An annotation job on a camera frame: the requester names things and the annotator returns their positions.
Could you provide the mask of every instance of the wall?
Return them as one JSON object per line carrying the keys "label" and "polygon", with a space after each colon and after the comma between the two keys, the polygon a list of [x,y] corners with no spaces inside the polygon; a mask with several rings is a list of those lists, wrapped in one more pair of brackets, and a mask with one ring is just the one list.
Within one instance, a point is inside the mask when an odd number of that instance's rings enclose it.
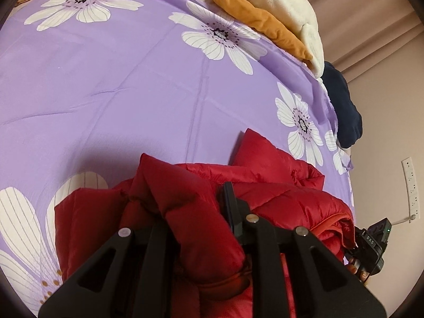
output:
{"label": "wall", "polygon": [[421,219],[394,226],[382,272],[368,288],[392,314],[424,269],[424,33],[349,83],[363,117],[352,148],[357,226],[408,216],[401,161],[412,157],[421,194]]}

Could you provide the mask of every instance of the red jacket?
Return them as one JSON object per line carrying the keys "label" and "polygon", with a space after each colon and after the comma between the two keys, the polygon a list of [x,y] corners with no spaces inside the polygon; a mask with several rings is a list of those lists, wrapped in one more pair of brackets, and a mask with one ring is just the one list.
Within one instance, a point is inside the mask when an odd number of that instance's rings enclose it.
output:
{"label": "red jacket", "polygon": [[[118,229],[143,228],[161,216],[181,244],[172,318],[251,317],[249,265],[216,200],[226,181],[255,214],[278,227],[307,227],[340,260],[343,247],[354,246],[351,211],[322,191],[324,176],[248,129],[231,166],[171,165],[143,154],[134,178],[113,189],[74,191],[55,208],[63,280]],[[288,296],[294,316],[290,288]]]}

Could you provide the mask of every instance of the electrical socket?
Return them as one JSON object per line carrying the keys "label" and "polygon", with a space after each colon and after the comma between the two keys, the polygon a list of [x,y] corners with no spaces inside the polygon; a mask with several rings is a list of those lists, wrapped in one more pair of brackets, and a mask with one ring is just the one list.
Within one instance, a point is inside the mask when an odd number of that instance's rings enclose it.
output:
{"label": "electrical socket", "polygon": [[420,201],[418,195],[418,186],[416,180],[416,173],[414,170],[414,165],[412,159],[408,158],[402,161],[403,172],[405,174],[406,180],[406,189],[408,191],[408,201],[409,201],[409,216],[415,214],[415,218],[420,218]]}

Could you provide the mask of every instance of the curtain fold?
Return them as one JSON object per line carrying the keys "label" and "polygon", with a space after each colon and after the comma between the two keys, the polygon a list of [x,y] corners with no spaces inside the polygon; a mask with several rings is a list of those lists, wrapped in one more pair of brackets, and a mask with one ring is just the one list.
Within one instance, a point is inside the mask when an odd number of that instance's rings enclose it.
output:
{"label": "curtain fold", "polygon": [[349,82],[424,31],[408,0],[309,0],[325,60]]}

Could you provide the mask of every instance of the bed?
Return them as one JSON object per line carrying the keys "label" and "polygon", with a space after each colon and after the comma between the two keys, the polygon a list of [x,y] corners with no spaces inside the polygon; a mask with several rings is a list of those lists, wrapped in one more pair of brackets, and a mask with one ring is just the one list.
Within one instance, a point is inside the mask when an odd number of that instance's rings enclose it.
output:
{"label": "bed", "polygon": [[54,206],[142,153],[228,164],[251,128],[354,209],[337,118],[306,65],[209,0],[32,0],[0,33],[0,266],[33,314],[61,284]]}

